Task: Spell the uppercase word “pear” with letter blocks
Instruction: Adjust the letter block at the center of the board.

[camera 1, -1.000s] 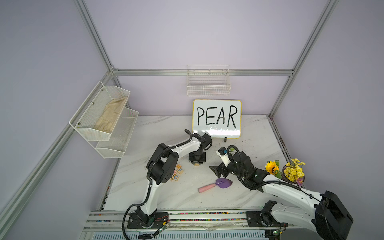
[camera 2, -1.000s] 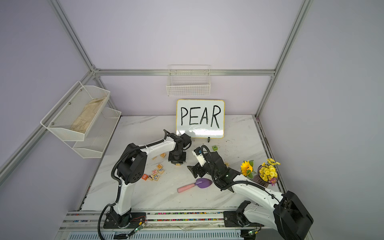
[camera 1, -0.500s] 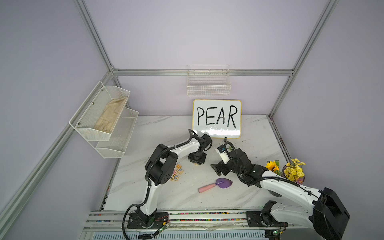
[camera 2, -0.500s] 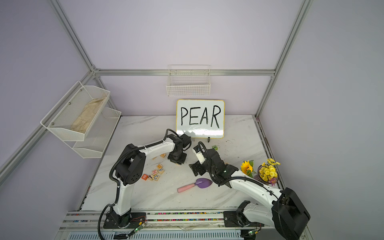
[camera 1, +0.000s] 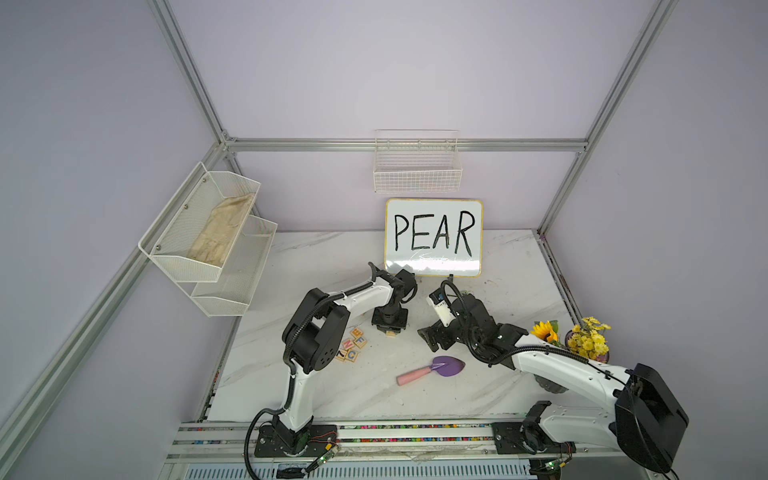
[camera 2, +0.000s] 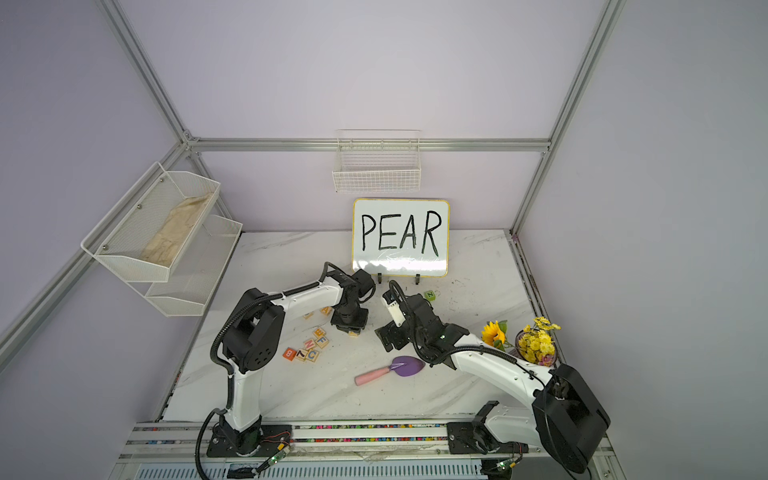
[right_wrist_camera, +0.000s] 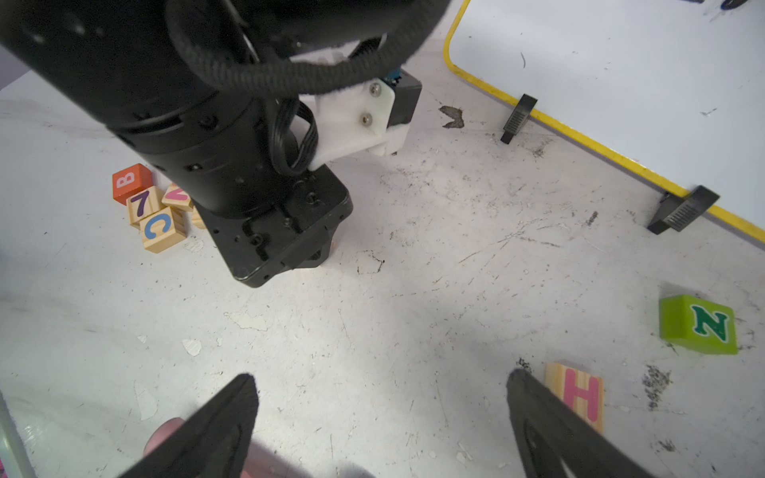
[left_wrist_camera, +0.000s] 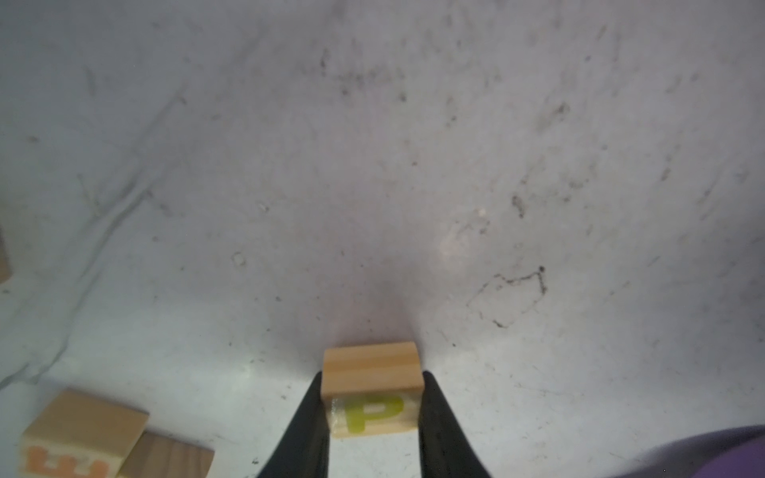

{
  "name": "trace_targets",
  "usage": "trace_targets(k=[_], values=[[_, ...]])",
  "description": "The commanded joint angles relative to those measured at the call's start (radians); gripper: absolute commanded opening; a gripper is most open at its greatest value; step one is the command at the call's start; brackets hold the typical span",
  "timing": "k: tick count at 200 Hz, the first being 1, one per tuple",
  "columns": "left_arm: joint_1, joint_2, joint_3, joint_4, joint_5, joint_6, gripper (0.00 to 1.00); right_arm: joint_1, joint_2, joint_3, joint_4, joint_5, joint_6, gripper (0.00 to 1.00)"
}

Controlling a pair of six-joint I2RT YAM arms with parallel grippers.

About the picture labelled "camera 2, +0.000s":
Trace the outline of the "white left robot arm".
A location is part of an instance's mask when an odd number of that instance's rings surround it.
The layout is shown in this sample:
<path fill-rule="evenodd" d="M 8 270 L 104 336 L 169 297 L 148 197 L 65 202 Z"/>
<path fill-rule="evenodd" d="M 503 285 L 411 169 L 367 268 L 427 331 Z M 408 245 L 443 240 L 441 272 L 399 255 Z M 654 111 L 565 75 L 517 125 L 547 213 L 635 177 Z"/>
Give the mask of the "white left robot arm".
<path fill-rule="evenodd" d="M 213 409 L 204 420 L 195 455 L 268 458 L 287 449 L 293 427 L 265 424 L 259 405 L 264 369 L 280 355 L 285 323 L 329 307 L 332 326 L 361 333 L 369 314 L 363 304 L 375 291 L 369 273 L 348 274 L 330 262 L 318 280 L 306 285 L 277 293 L 245 291 L 210 347 L 211 361 L 226 370 L 227 397 L 225 406 Z M 207 432 L 211 438 L 203 452 Z"/>

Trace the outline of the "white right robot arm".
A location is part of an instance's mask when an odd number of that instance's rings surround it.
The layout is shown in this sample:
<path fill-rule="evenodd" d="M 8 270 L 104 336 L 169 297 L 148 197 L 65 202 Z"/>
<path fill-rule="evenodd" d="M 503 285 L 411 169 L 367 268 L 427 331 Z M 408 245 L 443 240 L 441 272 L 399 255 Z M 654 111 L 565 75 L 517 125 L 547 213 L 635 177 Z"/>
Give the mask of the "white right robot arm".
<path fill-rule="evenodd" d="M 471 421 L 449 426 L 460 448 L 495 454 L 512 446 L 540 447 L 569 473 L 587 472 L 610 418 L 576 369 L 535 365 L 489 346 L 467 329 L 442 322 L 420 294 L 388 290 L 382 302 L 391 316 L 376 331 L 385 350 L 412 345 L 425 364 L 478 377 L 520 404 L 514 410 L 491 400 Z"/>

